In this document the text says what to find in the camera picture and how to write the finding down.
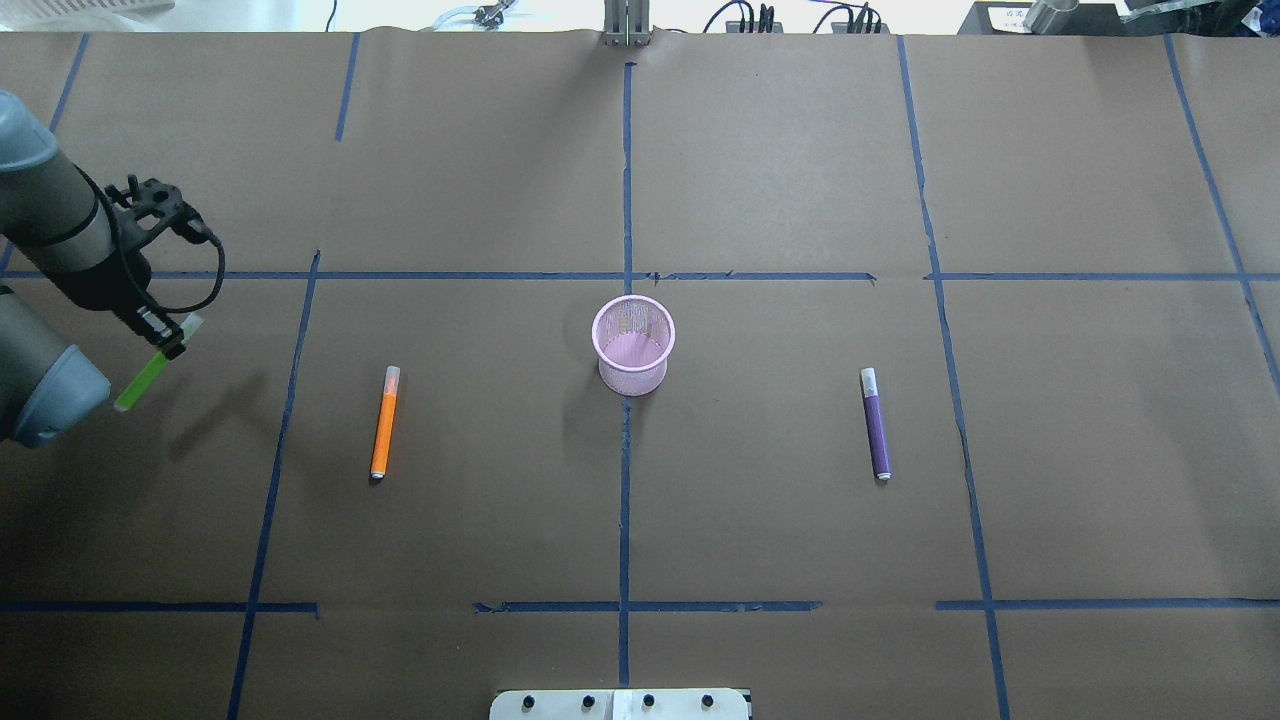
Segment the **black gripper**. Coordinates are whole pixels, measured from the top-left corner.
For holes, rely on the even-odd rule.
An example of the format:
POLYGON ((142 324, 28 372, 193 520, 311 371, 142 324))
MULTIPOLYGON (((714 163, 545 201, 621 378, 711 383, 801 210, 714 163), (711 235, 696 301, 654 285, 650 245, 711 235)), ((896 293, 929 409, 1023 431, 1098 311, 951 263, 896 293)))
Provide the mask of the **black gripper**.
MULTIPOLYGON (((142 255, 147 231, 122 218, 104 205, 93 208, 93 217, 69 245, 68 266, 61 270, 61 288, 78 306, 95 311, 134 314, 145 305, 142 291, 150 277, 150 263, 142 255)), ((150 343, 159 357, 174 360, 186 350, 191 337, 191 319, 163 323, 150 343)))

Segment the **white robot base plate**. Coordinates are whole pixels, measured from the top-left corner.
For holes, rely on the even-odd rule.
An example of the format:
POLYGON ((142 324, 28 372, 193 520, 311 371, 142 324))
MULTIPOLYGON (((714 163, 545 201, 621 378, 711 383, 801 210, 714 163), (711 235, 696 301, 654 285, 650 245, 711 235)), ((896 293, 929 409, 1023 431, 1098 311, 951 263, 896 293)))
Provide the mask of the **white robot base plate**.
POLYGON ((728 687, 503 691, 489 719, 753 719, 748 691, 728 687))

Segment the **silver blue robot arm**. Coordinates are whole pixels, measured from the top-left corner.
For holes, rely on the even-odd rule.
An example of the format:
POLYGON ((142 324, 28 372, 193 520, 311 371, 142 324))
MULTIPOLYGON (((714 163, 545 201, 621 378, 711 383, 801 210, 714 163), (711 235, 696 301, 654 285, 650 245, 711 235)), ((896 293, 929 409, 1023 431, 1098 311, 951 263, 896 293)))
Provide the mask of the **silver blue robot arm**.
MULTIPOLYGON (((12 92, 1 95, 1 232, 77 307, 109 313, 173 360, 188 347, 202 304, 161 304, 145 249, 164 233, 221 241, 178 187, 131 177, 97 184, 12 92)), ((109 379, 10 286, 3 287, 3 438, 42 448, 108 398, 109 379)))

